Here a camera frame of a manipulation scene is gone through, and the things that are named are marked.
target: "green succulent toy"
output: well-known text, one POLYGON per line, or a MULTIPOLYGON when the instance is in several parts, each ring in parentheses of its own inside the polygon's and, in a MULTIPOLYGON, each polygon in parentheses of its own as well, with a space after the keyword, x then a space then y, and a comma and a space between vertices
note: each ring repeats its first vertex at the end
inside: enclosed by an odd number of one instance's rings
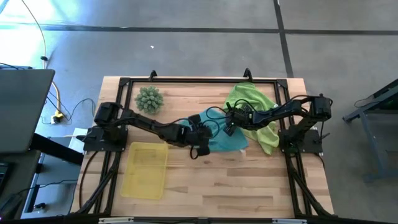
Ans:
POLYGON ((156 114, 163 105, 163 96, 159 93, 159 89, 154 86, 148 88, 142 87, 139 90, 136 100, 139 111, 144 110, 147 114, 156 114))

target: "concrete floor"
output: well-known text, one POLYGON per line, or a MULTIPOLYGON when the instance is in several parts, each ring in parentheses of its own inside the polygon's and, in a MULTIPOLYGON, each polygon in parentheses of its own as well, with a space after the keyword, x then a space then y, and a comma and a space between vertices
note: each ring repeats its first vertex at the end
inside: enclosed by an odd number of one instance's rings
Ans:
MULTIPOLYGON (((26 0, 39 22, 90 26, 234 27, 276 29, 271 0, 26 0)), ((397 30, 397 1, 280 0, 286 29, 397 30)), ((10 1, 0 22, 32 22, 19 1, 10 1)), ((204 34, 46 31, 49 68, 56 71, 68 109, 83 98, 97 99, 105 75, 202 75, 240 77, 246 67, 255 77, 286 77, 279 34, 204 34)), ((42 41, 37 29, 1 30, 0 62, 40 68, 42 41)), ((365 184, 374 163, 359 121, 341 117, 353 103, 398 75, 396 36, 287 35, 294 77, 309 94, 334 100, 325 123, 326 176, 335 213, 346 218, 398 220, 398 179, 365 184)), ((44 136, 71 134, 92 124, 89 103, 76 109, 73 124, 44 125, 44 136)), ((53 113, 46 104, 45 122, 53 113)))

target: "wooden tabletop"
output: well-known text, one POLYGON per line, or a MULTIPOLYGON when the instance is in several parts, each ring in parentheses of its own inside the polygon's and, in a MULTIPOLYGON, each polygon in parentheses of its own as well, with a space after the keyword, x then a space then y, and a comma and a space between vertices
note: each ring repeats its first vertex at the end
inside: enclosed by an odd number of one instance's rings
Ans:
MULTIPOLYGON (((104 77, 97 105, 116 100, 119 79, 120 77, 104 77)), ((288 78, 287 81, 290 97, 306 94, 302 78, 288 78)), ((162 123, 201 113, 210 106, 222 106, 234 86, 232 83, 135 83, 130 109, 138 112, 134 98, 138 95, 140 87, 149 85, 160 89, 165 105, 159 114, 148 117, 162 123)), ((256 87, 275 101, 272 85, 256 84, 256 87)), ((126 91, 123 93, 122 104, 125 98, 126 91)), ((162 142, 156 135, 130 126, 127 145, 133 141, 162 142)), ((121 196, 129 149, 126 147, 118 171, 112 216, 293 217, 283 154, 279 149, 275 149, 271 156, 267 156, 257 142, 250 139, 248 142, 249 146, 244 152, 212 152, 196 160, 190 159, 187 148, 169 146, 164 194, 160 200, 121 196)), ((83 160, 71 212, 78 210, 81 174, 90 156, 91 154, 86 155, 83 160)), ((83 203, 98 185, 103 158, 104 152, 97 153, 88 168, 83 183, 83 203)), ((325 171, 320 159, 313 154, 303 154, 302 159, 308 188, 323 207, 333 213, 325 171)), ((300 208, 304 211, 301 190, 297 193, 300 208)), ((105 206, 107 195, 108 187, 104 191, 101 209, 105 206)))

